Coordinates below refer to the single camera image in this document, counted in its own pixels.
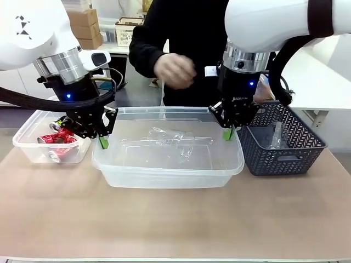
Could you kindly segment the crushed red silver can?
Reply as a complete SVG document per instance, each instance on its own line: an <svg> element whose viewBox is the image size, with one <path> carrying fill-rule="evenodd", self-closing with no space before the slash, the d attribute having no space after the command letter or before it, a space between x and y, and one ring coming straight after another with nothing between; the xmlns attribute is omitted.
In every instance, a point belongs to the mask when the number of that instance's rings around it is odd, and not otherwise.
<svg viewBox="0 0 351 263"><path fill-rule="evenodd" d="M63 163L70 152L69 148L56 148L48 152L48 157L54 163Z"/></svg>

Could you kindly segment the person in black clothes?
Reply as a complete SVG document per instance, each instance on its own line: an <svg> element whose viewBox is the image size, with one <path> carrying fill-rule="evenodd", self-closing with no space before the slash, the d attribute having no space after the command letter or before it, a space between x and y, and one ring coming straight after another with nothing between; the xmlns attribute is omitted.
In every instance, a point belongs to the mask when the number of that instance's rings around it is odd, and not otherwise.
<svg viewBox="0 0 351 263"><path fill-rule="evenodd" d="M221 61L227 43L224 15L229 0L153 0L144 24L162 24L163 51L191 59L196 77L186 89L164 86L166 106L202 106L220 99L218 77L205 77L205 67Z"/></svg>

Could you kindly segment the white side table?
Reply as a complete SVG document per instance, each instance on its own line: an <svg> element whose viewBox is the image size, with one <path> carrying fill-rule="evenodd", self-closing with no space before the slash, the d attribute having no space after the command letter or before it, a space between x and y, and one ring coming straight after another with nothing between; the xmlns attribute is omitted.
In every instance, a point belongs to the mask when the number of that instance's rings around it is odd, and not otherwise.
<svg viewBox="0 0 351 263"><path fill-rule="evenodd" d="M314 129L331 111L351 112L351 81L329 67L338 42L346 37L332 36L301 48L282 73L295 93L290 107L303 111Z"/></svg>

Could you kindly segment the brown cardboard box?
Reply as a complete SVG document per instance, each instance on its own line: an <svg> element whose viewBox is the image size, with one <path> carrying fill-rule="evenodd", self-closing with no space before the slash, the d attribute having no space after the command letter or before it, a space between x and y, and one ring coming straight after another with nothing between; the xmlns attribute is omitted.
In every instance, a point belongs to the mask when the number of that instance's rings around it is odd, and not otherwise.
<svg viewBox="0 0 351 263"><path fill-rule="evenodd" d="M103 39L101 34L96 35L93 39L78 39L80 47L84 50L95 50L98 49L102 43Z"/></svg>
<svg viewBox="0 0 351 263"><path fill-rule="evenodd" d="M84 12L67 11L70 25L80 27L90 27L98 22L97 11L95 9L88 9Z"/></svg>
<svg viewBox="0 0 351 263"><path fill-rule="evenodd" d="M94 39L100 34L100 28L97 22L87 27L71 26L71 30L77 39Z"/></svg>

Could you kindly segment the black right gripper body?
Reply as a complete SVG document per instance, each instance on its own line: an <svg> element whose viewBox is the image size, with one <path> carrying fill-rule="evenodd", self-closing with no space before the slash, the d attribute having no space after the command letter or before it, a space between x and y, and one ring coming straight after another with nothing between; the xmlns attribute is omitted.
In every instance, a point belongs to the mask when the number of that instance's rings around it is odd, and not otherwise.
<svg viewBox="0 0 351 263"><path fill-rule="evenodd" d="M259 78L259 72L236 72L219 66L218 89L225 116L254 116L259 106L253 102Z"/></svg>

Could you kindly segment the crumpled clear plastic waste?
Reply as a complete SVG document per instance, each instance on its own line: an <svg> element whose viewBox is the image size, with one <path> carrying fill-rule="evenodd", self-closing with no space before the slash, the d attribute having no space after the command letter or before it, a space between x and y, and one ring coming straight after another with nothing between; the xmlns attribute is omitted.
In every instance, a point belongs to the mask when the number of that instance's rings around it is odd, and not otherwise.
<svg viewBox="0 0 351 263"><path fill-rule="evenodd" d="M260 76L253 99L255 102L275 100L275 96L268 83L268 78L265 75Z"/></svg>

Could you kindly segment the clear plastic waste piece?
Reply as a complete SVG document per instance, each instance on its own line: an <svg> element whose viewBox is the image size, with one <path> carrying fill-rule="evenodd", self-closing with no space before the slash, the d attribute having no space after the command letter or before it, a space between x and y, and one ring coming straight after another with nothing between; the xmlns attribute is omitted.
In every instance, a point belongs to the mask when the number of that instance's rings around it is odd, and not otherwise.
<svg viewBox="0 0 351 263"><path fill-rule="evenodd" d="M165 96L164 86L165 86L164 81L161 81L161 104L160 104L160 106L163 108L163 110L161 111L162 118L166 119L167 118L167 111L165 110L165 104L164 104L164 101L163 101L164 96Z"/></svg>

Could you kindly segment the clear plastic cup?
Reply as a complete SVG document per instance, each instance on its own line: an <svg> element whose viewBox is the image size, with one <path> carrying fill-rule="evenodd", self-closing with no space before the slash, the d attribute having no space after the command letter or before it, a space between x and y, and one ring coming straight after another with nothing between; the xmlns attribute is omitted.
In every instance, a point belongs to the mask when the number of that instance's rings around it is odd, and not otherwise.
<svg viewBox="0 0 351 263"><path fill-rule="evenodd" d="M287 128L283 122L272 122L267 127L265 148L279 150L287 148Z"/></svg>

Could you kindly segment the clear plastic storage box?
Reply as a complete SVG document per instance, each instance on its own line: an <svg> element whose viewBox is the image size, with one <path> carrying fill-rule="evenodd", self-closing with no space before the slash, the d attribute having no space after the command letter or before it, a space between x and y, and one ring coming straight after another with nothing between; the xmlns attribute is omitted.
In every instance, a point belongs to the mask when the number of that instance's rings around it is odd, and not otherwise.
<svg viewBox="0 0 351 263"><path fill-rule="evenodd" d="M117 43L115 23L117 19L98 18L103 43Z"/></svg>

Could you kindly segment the crushed clear plastic bottle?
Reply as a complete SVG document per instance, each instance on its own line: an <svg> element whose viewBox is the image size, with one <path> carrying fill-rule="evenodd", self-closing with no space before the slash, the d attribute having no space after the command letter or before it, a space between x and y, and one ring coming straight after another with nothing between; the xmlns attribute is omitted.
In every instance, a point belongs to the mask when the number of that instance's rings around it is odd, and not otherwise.
<svg viewBox="0 0 351 263"><path fill-rule="evenodd" d="M193 153L193 145L177 145L175 156L179 163L186 163L189 161L192 153Z"/></svg>
<svg viewBox="0 0 351 263"><path fill-rule="evenodd" d="M152 127L147 138L157 146L178 146L186 132L160 127Z"/></svg>

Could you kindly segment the white background table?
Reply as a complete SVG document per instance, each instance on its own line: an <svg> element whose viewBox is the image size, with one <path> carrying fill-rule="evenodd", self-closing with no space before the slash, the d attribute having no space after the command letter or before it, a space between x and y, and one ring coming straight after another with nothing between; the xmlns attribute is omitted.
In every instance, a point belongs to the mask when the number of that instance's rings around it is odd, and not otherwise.
<svg viewBox="0 0 351 263"><path fill-rule="evenodd" d="M107 51L112 56L129 56L129 48L120 47L116 43L103 43L98 50Z"/></svg>

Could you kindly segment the crushed dark silver can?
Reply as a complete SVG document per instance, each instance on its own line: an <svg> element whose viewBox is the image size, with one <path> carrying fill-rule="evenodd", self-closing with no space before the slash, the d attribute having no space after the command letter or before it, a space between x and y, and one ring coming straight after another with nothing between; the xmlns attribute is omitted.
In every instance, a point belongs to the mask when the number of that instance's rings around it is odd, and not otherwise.
<svg viewBox="0 0 351 263"><path fill-rule="evenodd" d="M62 122L65 120L66 116L58 118L56 121L50 122L49 127L51 131L57 133L61 129Z"/></svg>

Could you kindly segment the person's right forearm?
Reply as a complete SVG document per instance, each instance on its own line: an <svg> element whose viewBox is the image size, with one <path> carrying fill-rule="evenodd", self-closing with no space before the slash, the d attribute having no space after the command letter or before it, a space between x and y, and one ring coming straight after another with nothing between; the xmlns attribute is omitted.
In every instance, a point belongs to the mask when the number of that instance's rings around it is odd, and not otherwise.
<svg viewBox="0 0 351 263"><path fill-rule="evenodd" d="M154 66L165 55L163 51L167 36L162 24L144 24L133 30L129 45L129 62L146 78L155 78Z"/></svg>

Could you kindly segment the large clear plastic bin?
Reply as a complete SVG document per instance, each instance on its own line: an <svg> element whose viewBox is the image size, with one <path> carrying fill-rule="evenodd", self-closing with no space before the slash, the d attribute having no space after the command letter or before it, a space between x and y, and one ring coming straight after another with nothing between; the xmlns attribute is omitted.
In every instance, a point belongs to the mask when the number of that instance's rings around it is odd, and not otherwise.
<svg viewBox="0 0 351 263"><path fill-rule="evenodd" d="M96 144L93 165L107 183L124 188L223 187L244 168L244 154L234 131L223 140L223 128L205 107L122 107L109 136L109 148ZM193 145L186 163L176 159L176 146L157 146L147 136L152 127L186 132L180 145Z"/></svg>

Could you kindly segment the dark grey woven plastic basket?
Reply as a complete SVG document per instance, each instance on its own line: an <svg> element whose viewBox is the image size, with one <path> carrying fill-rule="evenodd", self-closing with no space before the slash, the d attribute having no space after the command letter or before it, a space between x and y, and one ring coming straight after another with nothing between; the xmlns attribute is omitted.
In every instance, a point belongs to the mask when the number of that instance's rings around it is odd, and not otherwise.
<svg viewBox="0 0 351 263"><path fill-rule="evenodd" d="M267 127L283 122L287 148L265 148ZM237 132L245 163L255 176L305 174L326 148L325 142L289 107L271 101L261 104L253 121Z"/></svg>

